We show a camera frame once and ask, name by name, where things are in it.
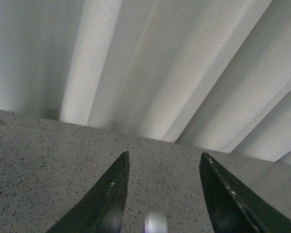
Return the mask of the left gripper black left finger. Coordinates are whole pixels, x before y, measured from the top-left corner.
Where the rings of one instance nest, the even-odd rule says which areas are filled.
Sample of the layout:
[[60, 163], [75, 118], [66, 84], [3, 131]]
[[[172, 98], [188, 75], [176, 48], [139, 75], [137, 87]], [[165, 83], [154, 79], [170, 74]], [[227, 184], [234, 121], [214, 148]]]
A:
[[129, 183], [129, 152], [122, 153], [49, 233], [119, 233]]

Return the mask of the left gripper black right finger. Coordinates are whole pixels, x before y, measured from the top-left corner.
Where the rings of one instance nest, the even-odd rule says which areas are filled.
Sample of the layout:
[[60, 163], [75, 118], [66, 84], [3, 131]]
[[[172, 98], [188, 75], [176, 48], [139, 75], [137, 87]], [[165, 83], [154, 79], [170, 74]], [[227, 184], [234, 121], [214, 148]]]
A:
[[214, 232], [291, 233], [289, 218], [206, 152], [201, 155], [200, 179]]

